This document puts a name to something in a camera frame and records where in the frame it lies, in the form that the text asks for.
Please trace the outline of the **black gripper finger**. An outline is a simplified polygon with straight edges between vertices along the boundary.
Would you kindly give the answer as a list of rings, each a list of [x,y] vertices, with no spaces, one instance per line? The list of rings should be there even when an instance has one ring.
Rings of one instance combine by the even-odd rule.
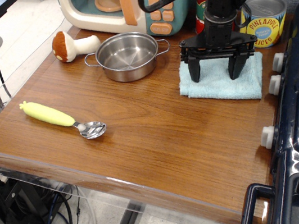
[[[235,56],[229,58],[228,68],[232,80],[238,78],[246,64],[246,56]]]
[[[193,82],[198,83],[200,80],[200,60],[198,58],[191,58],[188,60],[188,69]]]

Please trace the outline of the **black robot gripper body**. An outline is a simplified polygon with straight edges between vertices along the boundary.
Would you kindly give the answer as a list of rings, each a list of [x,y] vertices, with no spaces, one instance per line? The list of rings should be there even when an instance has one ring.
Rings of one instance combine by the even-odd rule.
[[[206,0],[203,31],[180,42],[181,61],[253,56],[256,36],[233,30],[237,11],[245,5],[246,0]]]

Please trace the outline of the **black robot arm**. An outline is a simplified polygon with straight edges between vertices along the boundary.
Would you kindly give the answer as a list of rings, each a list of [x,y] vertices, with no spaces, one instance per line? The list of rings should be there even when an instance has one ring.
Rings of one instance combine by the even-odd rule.
[[[255,52],[255,35],[238,32],[238,10],[248,8],[246,0],[206,0],[204,28],[197,36],[180,42],[181,60],[188,64],[194,82],[200,80],[200,61],[228,59],[231,79],[240,76],[247,59]]]

